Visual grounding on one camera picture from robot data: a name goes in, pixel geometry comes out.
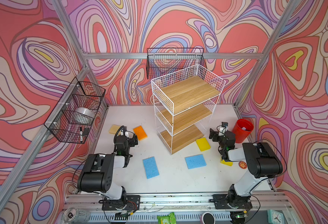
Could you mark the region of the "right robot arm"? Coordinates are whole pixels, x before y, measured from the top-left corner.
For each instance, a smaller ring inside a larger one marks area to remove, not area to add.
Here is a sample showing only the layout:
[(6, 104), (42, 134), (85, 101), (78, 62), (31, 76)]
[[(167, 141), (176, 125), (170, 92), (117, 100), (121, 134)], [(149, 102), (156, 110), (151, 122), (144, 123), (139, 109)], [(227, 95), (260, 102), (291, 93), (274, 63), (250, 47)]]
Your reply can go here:
[(235, 147), (235, 134), (210, 129), (209, 139), (219, 143), (218, 151), (226, 162), (244, 161), (247, 171), (232, 184), (226, 195), (213, 195), (216, 209), (251, 209), (251, 193), (262, 182), (283, 173), (283, 165), (268, 143), (243, 143)]

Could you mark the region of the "white wire wooden shelf rack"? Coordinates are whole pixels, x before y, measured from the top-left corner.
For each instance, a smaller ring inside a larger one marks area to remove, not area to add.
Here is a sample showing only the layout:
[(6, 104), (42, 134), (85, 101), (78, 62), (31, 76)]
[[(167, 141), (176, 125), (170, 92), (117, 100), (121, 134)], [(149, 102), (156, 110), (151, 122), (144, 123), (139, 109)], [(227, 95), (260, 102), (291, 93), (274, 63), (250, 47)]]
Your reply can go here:
[(157, 135), (170, 155), (204, 137), (225, 85), (200, 64), (151, 80)]

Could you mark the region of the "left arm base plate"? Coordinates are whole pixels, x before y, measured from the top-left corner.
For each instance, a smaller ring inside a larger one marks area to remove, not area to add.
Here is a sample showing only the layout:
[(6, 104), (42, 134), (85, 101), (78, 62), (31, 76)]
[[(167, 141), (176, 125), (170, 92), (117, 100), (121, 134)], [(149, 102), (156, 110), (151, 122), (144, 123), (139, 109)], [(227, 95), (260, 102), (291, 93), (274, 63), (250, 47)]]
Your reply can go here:
[(119, 200), (103, 198), (99, 201), (103, 211), (137, 211), (140, 209), (140, 195), (122, 196)]

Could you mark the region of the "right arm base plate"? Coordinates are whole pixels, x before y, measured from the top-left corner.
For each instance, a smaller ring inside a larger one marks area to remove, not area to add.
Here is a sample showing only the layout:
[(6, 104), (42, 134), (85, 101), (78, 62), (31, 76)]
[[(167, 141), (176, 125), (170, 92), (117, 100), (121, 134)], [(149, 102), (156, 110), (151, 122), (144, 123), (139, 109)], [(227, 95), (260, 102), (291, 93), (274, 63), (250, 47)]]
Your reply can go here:
[(209, 202), (213, 203), (217, 210), (251, 210), (253, 208), (250, 197), (214, 194)]

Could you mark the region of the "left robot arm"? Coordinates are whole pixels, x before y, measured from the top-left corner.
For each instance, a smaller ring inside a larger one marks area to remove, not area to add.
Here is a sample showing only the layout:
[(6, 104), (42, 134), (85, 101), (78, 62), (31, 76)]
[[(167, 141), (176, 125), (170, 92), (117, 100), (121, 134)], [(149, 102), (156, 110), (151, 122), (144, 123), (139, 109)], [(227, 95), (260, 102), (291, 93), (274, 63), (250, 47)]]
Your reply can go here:
[(110, 154), (90, 154), (83, 166), (77, 189), (102, 196), (103, 210), (132, 211), (139, 209), (140, 196), (129, 198), (124, 186), (113, 181), (114, 169), (126, 168), (132, 157), (130, 149), (138, 145), (137, 135), (129, 137), (127, 127), (120, 126), (114, 136), (114, 151)]

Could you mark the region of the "blue sponge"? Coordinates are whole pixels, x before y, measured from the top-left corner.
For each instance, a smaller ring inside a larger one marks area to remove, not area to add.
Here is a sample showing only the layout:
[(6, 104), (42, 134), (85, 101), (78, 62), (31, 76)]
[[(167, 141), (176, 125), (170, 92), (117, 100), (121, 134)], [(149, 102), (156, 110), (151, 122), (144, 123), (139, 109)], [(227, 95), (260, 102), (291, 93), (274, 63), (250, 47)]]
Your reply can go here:
[(203, 154), (186, 157), (185, 162), (188, 169), (201, 168), (207, 165)]
[(143, 165), (147, 179), (159, 176), (159, 170), (155, 161), (155, 157), (150, 157), (143, 160)]

